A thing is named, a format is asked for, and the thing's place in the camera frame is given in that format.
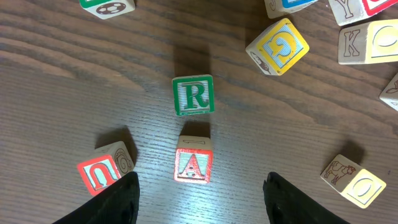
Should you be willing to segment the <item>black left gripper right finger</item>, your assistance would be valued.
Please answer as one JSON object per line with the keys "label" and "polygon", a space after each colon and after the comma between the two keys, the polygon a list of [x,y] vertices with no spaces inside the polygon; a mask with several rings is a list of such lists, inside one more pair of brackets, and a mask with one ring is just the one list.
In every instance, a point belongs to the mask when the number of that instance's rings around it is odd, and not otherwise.
{"label": "black left gripper right finger", "polygon": [[276,172],[268,173],[263,192],[271,224],[349,224]]}

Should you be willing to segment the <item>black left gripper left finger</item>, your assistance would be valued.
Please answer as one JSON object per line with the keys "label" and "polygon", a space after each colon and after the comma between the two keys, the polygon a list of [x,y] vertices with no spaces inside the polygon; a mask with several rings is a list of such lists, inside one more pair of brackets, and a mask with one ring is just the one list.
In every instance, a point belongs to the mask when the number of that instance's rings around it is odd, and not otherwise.
{"label": "black left gripper left finger", "polygon": [[54,224],[136,224],[139,179],[130,172]]}

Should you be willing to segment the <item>yellow O block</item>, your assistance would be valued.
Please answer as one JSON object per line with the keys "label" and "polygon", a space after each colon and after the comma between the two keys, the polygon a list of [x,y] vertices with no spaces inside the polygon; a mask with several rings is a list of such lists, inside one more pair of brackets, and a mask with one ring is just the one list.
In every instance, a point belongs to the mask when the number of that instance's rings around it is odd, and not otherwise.
{"label": "yellow O block", "polygon": [[383,180],[341,154],[326,166],[320,177],[360,208],[368,208],[386,188]]}

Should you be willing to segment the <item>green R block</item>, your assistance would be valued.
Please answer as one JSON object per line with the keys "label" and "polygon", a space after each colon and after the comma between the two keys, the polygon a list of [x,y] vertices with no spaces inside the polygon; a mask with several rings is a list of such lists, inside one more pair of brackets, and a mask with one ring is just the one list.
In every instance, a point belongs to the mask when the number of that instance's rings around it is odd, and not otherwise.
{"label": "green R block", "polygon": [[210,74],[176,77],[172,80],[177,116],[215,111],[214,84]]}

